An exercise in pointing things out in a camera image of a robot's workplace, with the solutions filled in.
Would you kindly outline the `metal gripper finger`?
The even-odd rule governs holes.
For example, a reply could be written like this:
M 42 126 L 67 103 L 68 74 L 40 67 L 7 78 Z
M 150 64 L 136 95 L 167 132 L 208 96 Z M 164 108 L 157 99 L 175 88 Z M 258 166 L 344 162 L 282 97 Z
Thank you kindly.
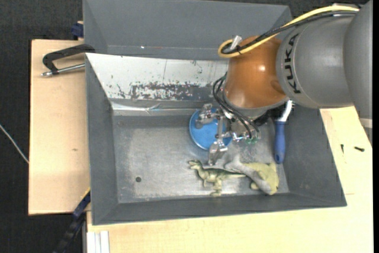
M 201 129 L 205 125 L 218 123 L 221 117 L 222 112 L 220 108 L 213 107 L 210 103 L 204 104 L 195 119 L 195 127 Z
M 208 150 L 208 164 L 214 165 L 227 152 L 227 146 L 223 140 L 213 142 Z

